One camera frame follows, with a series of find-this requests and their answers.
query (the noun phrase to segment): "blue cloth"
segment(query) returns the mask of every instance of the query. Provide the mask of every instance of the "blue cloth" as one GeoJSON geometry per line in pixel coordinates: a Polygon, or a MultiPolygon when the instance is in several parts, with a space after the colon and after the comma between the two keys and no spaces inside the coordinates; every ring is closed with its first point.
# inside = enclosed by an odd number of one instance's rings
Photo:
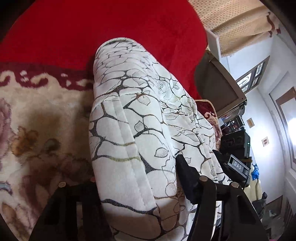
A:
{"type": "Polygon", "coordinates": [[[258,168],[257,164],[255,164],[254,165],[254,171],[252,171],[252,173],[251,173],[253,181],[255,179],[258,179],[259,178],[259,174],[260,174],[259,173],[259,168],[258,168]]]}

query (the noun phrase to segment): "silver bolt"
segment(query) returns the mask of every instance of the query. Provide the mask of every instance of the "silver bolt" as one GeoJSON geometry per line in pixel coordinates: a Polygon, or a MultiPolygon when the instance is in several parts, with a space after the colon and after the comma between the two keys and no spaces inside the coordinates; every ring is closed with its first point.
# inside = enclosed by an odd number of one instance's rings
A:
{"type": "Polygon", "coordinates": [[[66,185],[67,185],[66,182],[60,182],[60,183],[59,183],[59,187],[60,187],[60,188],[63,188],[63,187],[65,187],[66,185]]]}
{"type": "Polygon", "coordinates": [[[237,182],[232,182],[231,183],[231,186],[233,186],[234,188],[238,188],[239,187],[239,184],[237,182]]]}
{"type": "Polygon", "coordinates": [[[207,177],[206,177],[206,176],[200,176],[200,180],[201,180],[202,182],[206,182],[206,181],[207,181],[207,177]]]}

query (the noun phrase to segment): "black speaker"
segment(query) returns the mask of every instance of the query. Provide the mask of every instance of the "black speaker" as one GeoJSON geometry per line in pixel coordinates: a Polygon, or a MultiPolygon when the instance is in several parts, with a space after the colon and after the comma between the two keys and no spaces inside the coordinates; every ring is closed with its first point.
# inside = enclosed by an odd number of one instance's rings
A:
{"type": "Polygon", "coordinates": [[[222,136],[220,152],[232,154],[237,159],[246,159],[250,155],[250,136],[245,130],[222,136]]]}

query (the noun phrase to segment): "white patterned fabric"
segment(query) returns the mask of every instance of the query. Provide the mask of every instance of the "white patterned fabric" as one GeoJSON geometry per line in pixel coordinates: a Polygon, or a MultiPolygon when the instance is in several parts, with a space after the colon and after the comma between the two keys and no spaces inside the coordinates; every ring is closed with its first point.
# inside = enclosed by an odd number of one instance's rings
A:
{"type": "Polygon", "coordinates": [[[213,127],[178,80],[132,39],[101,45],[94,78],[89,144],[115,239],[186,240],[197,206],[184,196],[175,156],[227,184],[211,151],[213,127]]]}

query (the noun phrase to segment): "gold rope trim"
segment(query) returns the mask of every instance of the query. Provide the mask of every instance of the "gold rope trim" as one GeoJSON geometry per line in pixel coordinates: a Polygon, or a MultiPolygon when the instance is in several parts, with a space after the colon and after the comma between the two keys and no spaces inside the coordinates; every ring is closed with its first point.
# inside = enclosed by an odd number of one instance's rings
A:
{"type": "Polygon", "coordinates": [[[218,118],[217,113],[216,113],[216,110],[215,110],[213,104],[211,103],[211,101],[209,101],[209,100],[205,100],[205,99],[203,99],[203,100],[194,100],[194,101],[195,101],[195,102],[196,102],[196,101],[200,101],[200,102],[208,102],[208,103],[210,103],[210,105],[212,106],[212,108],[213,108],[213,110],[214,110],[214,113],[215,113],[216,117],[218,118]]]}

